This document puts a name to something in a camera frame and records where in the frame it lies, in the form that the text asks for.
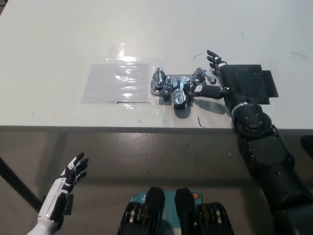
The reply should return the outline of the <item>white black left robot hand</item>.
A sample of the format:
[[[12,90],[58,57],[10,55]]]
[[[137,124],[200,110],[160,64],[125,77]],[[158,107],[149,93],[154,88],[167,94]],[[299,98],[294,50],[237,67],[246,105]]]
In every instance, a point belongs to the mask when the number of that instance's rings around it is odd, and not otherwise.
[[[84,158],[84,153],[81,152],[69,162],[50,188],[38,217],[55,223],[60,220],[74,186],[87,175],[88,161],[88,158]]]

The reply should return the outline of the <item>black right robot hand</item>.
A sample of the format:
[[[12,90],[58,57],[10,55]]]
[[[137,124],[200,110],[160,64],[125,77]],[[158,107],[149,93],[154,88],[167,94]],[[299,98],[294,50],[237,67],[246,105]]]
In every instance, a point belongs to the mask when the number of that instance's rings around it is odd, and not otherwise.
[[[236,112],[258,112],[259,107],[253,104],[250,98],[243,95],[242,89],[229,64],[221,56],[207,50],[207,60],[213,69],[214,75],[219,79],[221,86],[209,86],[193,83],[191,92],[196,96],[224,99],[224,102],[233,115]]]

